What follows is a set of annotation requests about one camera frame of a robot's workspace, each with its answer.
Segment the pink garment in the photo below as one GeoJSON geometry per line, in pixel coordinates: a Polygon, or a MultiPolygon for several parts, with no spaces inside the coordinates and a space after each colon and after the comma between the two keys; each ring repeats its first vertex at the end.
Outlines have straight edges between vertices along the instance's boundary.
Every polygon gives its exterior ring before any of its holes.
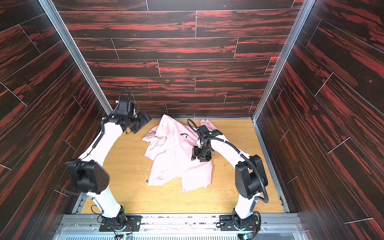
{"type": "MultiPolygon", "coordinates": [[[[209,120],[201,120],[212,131],[217,129],[209,120]]],[[[153,161],[148,185],[160,186],[175,177],[181,177],[183,192],[211,184],[212,162],[191,161],[197,134],[189,126],[163,115],[160,124],[143,138],[150,142],[144,156],[153,161]]]]}

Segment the side wall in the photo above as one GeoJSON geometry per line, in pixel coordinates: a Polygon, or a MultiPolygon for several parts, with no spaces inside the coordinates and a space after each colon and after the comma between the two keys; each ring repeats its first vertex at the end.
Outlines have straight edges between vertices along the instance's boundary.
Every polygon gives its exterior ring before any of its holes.
{"type": "Polygon", "coordinates": [[[257,120],[313,239],[384,239],[380,0],[317,0],[257,120]]]}
{"type": "Polygon", "coordinates": [[[113,106],[250,117],[303,0],[53,0],[113,106]]]}
{"type": "Polygon", "coordinates": [[[104,114],[37,0],[0,6],[0,239],[50,239],[104,114]]]}

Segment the light wood surface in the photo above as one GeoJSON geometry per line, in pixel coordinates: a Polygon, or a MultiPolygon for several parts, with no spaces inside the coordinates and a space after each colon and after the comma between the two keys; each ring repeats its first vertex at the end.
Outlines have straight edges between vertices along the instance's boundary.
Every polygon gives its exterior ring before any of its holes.
{"type": "MultiPolygon", "coordinates": [[[[199,126],[200,120],[194,120],[199,126]]],[[[232,213],[237,204],[235,170],[219,153],[212,153],[212,184],[207,188],[182,192],[181,179],[175,178],[163,186],[147,186],[152,161],[143,156],[148,142],[142,138],[158,125],[152,120],[137,134],[123,134],[107,155],[103,168],[109,174],[110,188],[126,213],[232,213]]],[[[268,178],[266,190],[269,203],[259,201],[255,210],[262,213],[283,212],[276,189],[250,119],[212,120],[217,128],[242,151],[258,154],[268,178]]],[[[93,202],[87,199],[82,213],[92,213],[93,202]]]]}

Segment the wood panel wall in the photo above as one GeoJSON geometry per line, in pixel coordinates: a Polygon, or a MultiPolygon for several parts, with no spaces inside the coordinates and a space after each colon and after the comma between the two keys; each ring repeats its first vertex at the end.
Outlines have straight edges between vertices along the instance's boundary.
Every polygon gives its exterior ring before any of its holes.
{"type": "Polygon", "coordinates": [[[37,0],[0,6],[0,239],[51,239],[104,111],[37,0]]]}
{"type": "Polygon", "coordinates": [[[317,0],[257,120],[314,240],[384,239],[383,7],[317,0]]]}
{"type": "Polygon", "coordinates": [[[250,117],[300,0],[53,0],[112,105],[152,117],[250,117]]]}

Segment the robotic arm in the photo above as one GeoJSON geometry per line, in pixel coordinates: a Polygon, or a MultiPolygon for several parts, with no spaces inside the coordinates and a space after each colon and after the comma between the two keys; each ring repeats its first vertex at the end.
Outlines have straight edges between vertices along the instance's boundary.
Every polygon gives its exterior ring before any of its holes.
{"type": "MultiPolygon", "coordinates": [[[[105,157],[114,142],[127,128],[133,133],[139,131],[151,119],[144,112],[135,112],[133,103],[121,101],[114,111],[101,121],[101,132],[91,146],[76,161],[67,162],[67,168],[76,186],[87,193],[101,211],[102,225],[110,226],[114,231],[123,231],[127,225],[124,208],[116,202],[109,189],[109,176],[102,169],[105,157]]],[[[259,156],[251,156],[230,143],[219,131],[209,131],[205,125],[197,127],[188,119],[191,127],[199,136],[193,149],[192,160],[211,160],[211,152],[222,154],[235,168],[236,188],[240,193],[238,203],[233,209],[232,223],[239,230],[244,230],[252,221],[256,201],[268,202],[265,186],[268,180],[259,156]]]]}

